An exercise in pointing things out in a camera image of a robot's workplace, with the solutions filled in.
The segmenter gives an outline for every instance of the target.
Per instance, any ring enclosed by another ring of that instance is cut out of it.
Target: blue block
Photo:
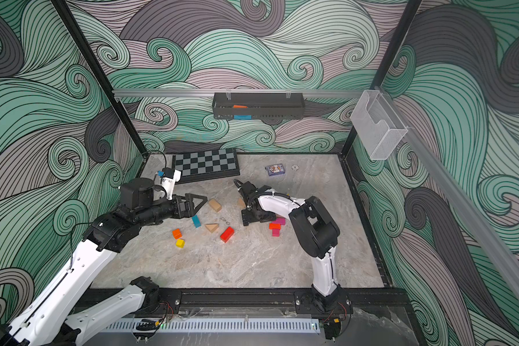
[[[200,223],[200,220],[198,220],[198,215],[194,215],[192,217],[192,222],[194,222],[194,227],[198,228],[200,227],[202,224]]]

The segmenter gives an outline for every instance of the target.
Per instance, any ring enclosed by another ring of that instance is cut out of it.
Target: clear plastic box
[[[369,158],[386,160],[407,133],[390,95],[380,90],[365,90],[351,120]]]

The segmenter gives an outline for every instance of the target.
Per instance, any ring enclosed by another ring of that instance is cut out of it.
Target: red block
[[[285,225],[287,223],[287,219],[285,218],[277,218],[277,220],[273,221],[274,224]]]
[[[229,240],[230,237],[232,237],[232,235],[235,233],[235,230],[232,229],[232,227],[229,227],[225,230],[225,232],[223,232],[223,234],[221,235],[221,240],[224,241],[224,242],[227,242],[227,240]]]

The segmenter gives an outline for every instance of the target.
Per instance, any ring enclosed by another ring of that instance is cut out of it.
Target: pink block
[[[273,221],[273,224],[286,225],[287,219],[285,218],[277,218],[277,220]]]

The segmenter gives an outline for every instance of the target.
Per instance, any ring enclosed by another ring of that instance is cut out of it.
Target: checkered pattern
[[[232,149],[177,154],[175,156],[175,169],[181,171],[181,177],[235,170],[236,157]]]

